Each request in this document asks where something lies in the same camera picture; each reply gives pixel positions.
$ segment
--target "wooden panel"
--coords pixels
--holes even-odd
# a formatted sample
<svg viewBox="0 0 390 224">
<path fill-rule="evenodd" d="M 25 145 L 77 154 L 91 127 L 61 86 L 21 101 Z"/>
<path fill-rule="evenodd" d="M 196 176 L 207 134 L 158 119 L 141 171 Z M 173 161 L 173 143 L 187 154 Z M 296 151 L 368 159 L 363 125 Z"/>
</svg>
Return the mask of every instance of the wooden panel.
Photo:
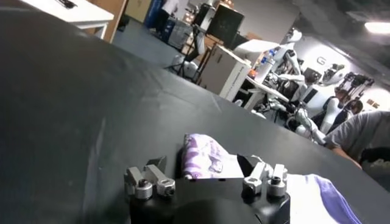
<svg viewBox="0 0 390 224">
<path fill-rule="evenodd" d="M 126 0 L 89 0 L 91 3 L 114 14 L 114 19 L 108 23 L 104 40 L 111 43 L 114 39 L 115 31 L 121 19 Z"/>
<path fill-rule="evenodd" d="M 125 14 L 143 23 L 152 0 L 129 0 Z"/>
</svg>

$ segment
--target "person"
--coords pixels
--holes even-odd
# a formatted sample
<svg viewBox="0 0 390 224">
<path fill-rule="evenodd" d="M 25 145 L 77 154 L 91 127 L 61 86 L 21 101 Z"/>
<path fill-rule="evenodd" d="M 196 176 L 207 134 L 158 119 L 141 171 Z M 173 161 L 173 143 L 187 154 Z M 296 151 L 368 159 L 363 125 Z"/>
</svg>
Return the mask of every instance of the person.
<svg viewBox="0 0 390 224">
<path fill-rule="evenodd" d="M 345 106 L 344 109 L 336 116 L 336 119 L 327 134 L 336 129 L 344 121 L 350 119 L 353 115 L 360 113 L 362 109 L 363 103 L 360 100 L 355 99 L 350 101 L 347 106 Z"/>
<path fill-rule="evenodd" d="M 329 133 L 324 141 L 337 155 L 351 160 L 390 190 L 390 111 L 354 115 Z"/>
<path fill-rule="evenodd" d="M 179 0 L 165 0 L 156 18 L 156 31 L 161 34 L 164 31 L 165 24 L 173 13 L 177 12 Z"/>
</svg>

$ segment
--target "box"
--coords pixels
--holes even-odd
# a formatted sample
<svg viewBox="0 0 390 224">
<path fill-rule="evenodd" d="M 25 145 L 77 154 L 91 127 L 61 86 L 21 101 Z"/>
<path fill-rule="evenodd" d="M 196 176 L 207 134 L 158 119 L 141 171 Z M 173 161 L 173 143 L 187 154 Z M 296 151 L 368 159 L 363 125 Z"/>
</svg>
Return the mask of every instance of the box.
<svg viewBox="0 0 390 224">
<path fill-rule="evenodd" d="M 232 101 L 249 71 L 247 62 L 223 46 L 216 46 L 200 75 L 199 85 Z"/>
</svg>

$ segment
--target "black tabletop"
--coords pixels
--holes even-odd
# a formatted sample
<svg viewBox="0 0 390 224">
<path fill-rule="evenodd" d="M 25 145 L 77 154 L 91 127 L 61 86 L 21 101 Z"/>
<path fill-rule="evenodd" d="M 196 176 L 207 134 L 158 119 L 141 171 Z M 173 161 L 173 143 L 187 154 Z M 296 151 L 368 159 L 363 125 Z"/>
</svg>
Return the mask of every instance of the black tabletop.
<svg viewBox="0 0 390 224">
<path fill-rule="evenodd" d="M 173 177 L 185 133 L 321 175 L 363 223 L 390 220 L 389 194 L 327 149 L 18 1 L 0 21 L 1 223 L 124 223 L 125 169 L 166 155 Z"/>
</svg>

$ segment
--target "white shirt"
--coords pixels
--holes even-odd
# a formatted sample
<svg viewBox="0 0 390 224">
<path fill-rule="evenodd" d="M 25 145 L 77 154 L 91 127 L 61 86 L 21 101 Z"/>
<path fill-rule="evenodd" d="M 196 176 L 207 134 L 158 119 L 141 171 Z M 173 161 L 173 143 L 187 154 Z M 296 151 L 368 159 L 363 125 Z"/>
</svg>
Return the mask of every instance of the white shirt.
<svg viewBox="0 0 390 224">
<path fill-rule="evenodd" d="M 172 14 L 176 7 L 179 4 L 179 0 L 166 0 L 165 4 L 163 5 L 163 10 L 166 11 L 168 14 Z"/>
</svg>

